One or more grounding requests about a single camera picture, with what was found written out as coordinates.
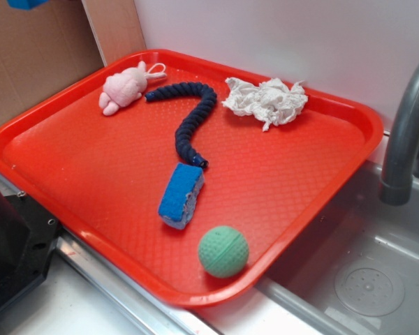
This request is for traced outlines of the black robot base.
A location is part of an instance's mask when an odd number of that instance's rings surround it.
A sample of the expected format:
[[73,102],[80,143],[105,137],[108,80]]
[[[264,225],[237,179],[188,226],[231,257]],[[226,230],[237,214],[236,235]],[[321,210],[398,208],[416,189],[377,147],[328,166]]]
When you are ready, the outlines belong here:
[[0,191],[0,312],[45,281],[60,228],[31,196]]

